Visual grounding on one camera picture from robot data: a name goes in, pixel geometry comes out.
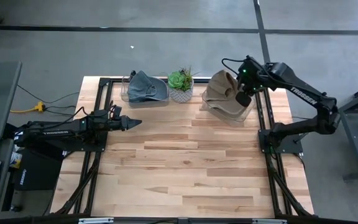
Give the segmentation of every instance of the tan cloth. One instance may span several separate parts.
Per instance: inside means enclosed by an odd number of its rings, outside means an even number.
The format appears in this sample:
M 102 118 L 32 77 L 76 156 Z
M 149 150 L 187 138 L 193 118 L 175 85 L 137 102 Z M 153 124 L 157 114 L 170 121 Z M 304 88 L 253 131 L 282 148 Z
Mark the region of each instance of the tan cloth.
M 246 109 L 236 101 L 237 80 L 230 73 L 221 70 L 210 79 L 204 100 L 213 108 L 230 115 L 240 115 Z

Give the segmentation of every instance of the succulent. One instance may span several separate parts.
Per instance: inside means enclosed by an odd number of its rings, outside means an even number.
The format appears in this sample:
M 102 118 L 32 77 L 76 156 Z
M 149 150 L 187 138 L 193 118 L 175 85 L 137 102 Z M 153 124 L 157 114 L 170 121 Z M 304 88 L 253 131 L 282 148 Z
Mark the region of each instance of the succulent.
M 191 74 L 191 67 L 181 68 L 179 71 L 172 72 L 171 75 L 168 76 L 168 86 L 170 88 L 187 91 L 191 89 L 191 85 L 193 84 L 193 76 Z

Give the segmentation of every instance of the gray floor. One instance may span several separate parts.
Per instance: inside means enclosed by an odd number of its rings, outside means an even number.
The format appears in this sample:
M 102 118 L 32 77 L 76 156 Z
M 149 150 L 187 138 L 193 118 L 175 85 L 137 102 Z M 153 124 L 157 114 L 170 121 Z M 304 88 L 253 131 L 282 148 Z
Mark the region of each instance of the gray floor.
M 358 0 L 259 2 L 267 29 L 358 30 Z M 252 0 L 0 0 L 0 13 L 6 24 L 257 28 Z M 335 96 L 339 106 L 358 90 L 358 35 L 268 35 L 267 42 L 271 61 L 286 62 L 304 81 Z M 192 65 L 199 75 L 211 76 L 222 68 L 223 57 L 247 54 L 262 62 L 258 34 L 0 31 L 0 62 L 22 61 L 20 85 L 47 101 L 78 91 L 85 75 L 140 69 L 158 75 Z M 314 116 L 312 107 L 288 97 L 293 116 Z M 17 90 L 12 107 L 23 110 L 36 103 Z M 9 117 L 16 125 L 51 119 L 65 118 L 47 113 Z M 342 175 L 358 169 L 343 127 L 330 136 L 309 134 L 302 144 L 315 213 L 358 220 L 358 181 L 342 181 Z M 42 213 L 44 207 L 34 210 Z

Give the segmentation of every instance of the potted plant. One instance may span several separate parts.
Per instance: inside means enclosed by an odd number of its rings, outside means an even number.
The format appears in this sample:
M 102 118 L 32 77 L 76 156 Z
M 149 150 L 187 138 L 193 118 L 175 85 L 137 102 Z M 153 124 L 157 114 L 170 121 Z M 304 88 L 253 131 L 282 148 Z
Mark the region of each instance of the potted plant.
M 178 103 L 184 103 L 191 99 L 193 85 L 194 79 L 191 74 L 191 67 L 182 68 L 168 76 L 169 95 Z

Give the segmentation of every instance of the wooden tabletop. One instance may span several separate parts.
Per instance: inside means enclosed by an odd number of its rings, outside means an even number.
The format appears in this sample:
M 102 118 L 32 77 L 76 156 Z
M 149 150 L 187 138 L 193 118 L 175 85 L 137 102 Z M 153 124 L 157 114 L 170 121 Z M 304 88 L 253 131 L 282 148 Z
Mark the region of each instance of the wooden tabletop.
M 93 110 L 99 78 L 84 77 L 77 108 Z M 112 99 L 122 107 L 121 115 L 143 123 L 109 133 L 93 216 L 273 217 L 265 158 L 257 140 L 256 107 L 242 127 L 234 128 L 201 110 L 205 88 L 205 84 L 195 84 L 192 99 L 184 104 L 170 101 L 164 107 L 133 109 L 121 100 L 121 84 L 114 84 Z M 275 120 L 291 123 L 286 91 L 271 91 L 270 98 Z M 51 212 L 62 207 L 76 189 L 83 158 L 84 152 L 74 152 L 63 161 Z M 313 213 L 301 162 L 284 154 L 283 164 L 288 187 Z M 278 195 L 284 211 L 280 191 Z

